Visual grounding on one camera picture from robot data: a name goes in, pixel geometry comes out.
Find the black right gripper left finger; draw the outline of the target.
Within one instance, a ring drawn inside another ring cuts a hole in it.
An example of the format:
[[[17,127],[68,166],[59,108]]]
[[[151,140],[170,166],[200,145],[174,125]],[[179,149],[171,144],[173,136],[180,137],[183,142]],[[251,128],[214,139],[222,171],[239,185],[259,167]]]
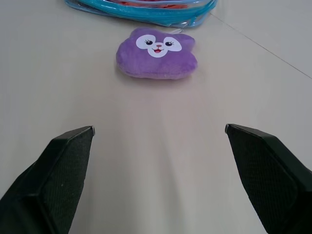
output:
[[[0,199],[0,234],[68,234],[83,191],[93,126],[52,139]]]

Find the clear blue-trimmed zipper bag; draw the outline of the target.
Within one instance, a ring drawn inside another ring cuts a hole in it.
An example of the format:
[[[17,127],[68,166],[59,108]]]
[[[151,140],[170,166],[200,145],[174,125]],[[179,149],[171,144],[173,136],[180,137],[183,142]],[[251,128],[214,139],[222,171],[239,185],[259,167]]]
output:
[[[199,26],[216,7],[218,0],[161,0],[150,4],[186,4],[185,9],[162,9],[124,6],[108,0],[64,0],[69,6],[84,12],[134,20],[173,28]]]

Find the purple plush animal face toy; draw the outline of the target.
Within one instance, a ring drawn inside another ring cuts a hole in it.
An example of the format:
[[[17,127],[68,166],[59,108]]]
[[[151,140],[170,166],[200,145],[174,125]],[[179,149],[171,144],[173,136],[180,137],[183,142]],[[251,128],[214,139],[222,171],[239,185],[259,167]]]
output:
[[[197,68],[194,46],[195,39],[186,34],[137,28],[120,44],[116,64],[134,78],[182,79]]]

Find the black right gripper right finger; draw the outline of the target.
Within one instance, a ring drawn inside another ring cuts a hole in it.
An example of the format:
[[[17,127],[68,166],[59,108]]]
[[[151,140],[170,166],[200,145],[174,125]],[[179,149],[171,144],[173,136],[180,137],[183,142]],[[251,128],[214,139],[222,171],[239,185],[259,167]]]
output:
[[[312,234],[312,171],[273,135],[236,124],[225,133],[267,234]]]

